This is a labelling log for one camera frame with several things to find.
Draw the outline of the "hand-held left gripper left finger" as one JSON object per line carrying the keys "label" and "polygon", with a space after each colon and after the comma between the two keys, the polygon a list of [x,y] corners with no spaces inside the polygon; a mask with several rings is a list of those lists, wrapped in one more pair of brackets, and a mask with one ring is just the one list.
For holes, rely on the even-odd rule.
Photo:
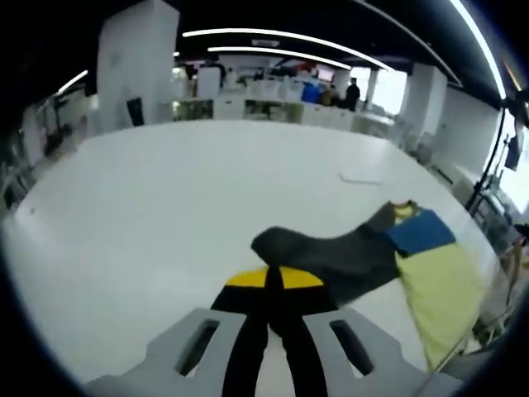
{"label": "hand-held left gripper left finger", "polygon": [[209,309],[195,309],[148,343],[122,375],[86,385],[89,396],[253,396],[268,345],[265,268],[243,271]]}

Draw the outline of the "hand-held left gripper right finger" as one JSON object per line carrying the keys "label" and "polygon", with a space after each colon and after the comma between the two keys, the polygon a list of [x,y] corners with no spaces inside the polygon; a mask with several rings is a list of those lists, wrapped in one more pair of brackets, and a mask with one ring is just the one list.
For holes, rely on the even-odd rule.
{"label": "hand-held left gripper right finger", "polygon": [[305,271],[271,269],[270,327],[282,340],[297,396],[415,396],[427,382],[394,338],[339,309]]}

